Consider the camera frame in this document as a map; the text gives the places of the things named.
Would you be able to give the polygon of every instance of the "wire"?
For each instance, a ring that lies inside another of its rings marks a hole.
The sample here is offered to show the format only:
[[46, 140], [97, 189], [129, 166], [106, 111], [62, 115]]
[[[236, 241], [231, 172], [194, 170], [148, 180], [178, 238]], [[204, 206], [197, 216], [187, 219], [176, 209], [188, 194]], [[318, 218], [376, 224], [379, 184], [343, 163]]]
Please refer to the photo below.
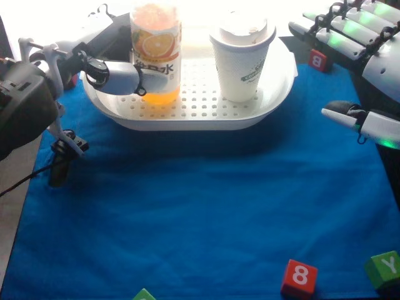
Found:
[[46, 171], [48, 169], [51, 169], [51, 168], [53, 168], [55, 166], [60, 165], [60, 164], [68, 163], [69, 161], [71, 161], [71, 159], [63, 159], [62, 161], [55, 162], [55, 163], [50, 164], [50, 165], [48, 165], [46, 167], [42, 167], [41, 169], [38, 169], [37, 171], [32, 172], [32, 174], [30, 174], [30, 175], [26, 176], [25, 178], [21, 179], [20, 181], [18, 181], [13, 186], [9, 187], [8, 189], [6, 189], [3, 192], [0, 192], [0, 198], [3, 197], [5, 194], [7, 194], [7, 193], [15, 190], [16, 188], [18, 188], [25, 181], [30, 180], [32, 178], [35, 178], [39, 173], [42, 173], [42, 172], [44, 172], [44, 171]]

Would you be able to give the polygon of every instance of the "cup rim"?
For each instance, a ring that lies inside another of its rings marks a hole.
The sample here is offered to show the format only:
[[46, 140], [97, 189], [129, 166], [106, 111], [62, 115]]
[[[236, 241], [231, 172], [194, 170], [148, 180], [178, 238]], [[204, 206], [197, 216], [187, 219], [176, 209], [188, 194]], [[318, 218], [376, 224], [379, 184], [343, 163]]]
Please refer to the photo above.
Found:
[[257, 44], [245, 45], [245, 46], [228, 44], [227, 42], [224, 42], [224, 41], [220, 40], [219, 38], [217, 38], [216, 36], [214, 36], [215, 32], [217, 30], [218, 30], [218, 27], [214, 28], [213, 32], [210, 33], [210, 35], [209, 35], [210, 41], [213, 44], [217, 44], [217, 45], [221, 46], [222, 48], [224, 48], [228, 51], [232, 51], [232, 52], [249, 52], [249, 51], [258, 50], [260, 48], [265, 47], [266, 44], [269, 45], [276, 36], [276, 26], [269, 19], [267, 20], [268, 35], [263, 41], [258, 42]]

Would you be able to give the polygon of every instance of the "paper cup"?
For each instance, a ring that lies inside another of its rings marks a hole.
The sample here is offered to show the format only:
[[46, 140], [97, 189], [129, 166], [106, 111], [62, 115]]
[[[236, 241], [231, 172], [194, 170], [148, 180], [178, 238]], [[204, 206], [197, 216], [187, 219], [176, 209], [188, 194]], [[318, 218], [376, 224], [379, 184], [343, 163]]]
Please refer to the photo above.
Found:
[[220, 26], [210, 34], [221, 94], [230, 101], [245, 102], [256, 93], [269, 45], [276, 35], [275, 25], [267, 19], [263, 21], [264, 27], [259, 26], [260, 22], [256, 23], [259, 27], [246, 30]]

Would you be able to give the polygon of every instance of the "logo on cup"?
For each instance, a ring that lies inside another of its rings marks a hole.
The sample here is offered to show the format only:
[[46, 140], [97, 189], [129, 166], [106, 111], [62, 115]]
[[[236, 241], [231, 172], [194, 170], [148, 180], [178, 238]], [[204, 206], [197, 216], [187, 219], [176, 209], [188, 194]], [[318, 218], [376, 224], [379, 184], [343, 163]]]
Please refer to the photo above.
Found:
[[263, 59], [263, 60], [256, 66], [256, 68], [255, 68], [256, 70], [255, 70], [254, 72], [250, 73], [250, 74], [247, 75], [247, 76], [243, 76], [243, 77], [241, 78], [241, 81], [247, 81], [247, 80], [250, 80], [250, 79], [256, 77], [256, 76], [263, 70], [264, 61], [265, 61], [265, 59]]

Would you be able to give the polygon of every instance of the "bottle label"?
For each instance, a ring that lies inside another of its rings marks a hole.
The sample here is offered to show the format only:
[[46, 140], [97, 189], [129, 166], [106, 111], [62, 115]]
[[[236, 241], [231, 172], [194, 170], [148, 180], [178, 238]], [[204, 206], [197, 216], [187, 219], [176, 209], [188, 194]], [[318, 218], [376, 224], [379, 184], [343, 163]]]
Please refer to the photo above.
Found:
[[181, 23], [158, 31], [144, 29], [131, 18], [131, 32], [134, 63], [167, 76], [168, 83], [160, 94], [175, 91], [181, 82]]

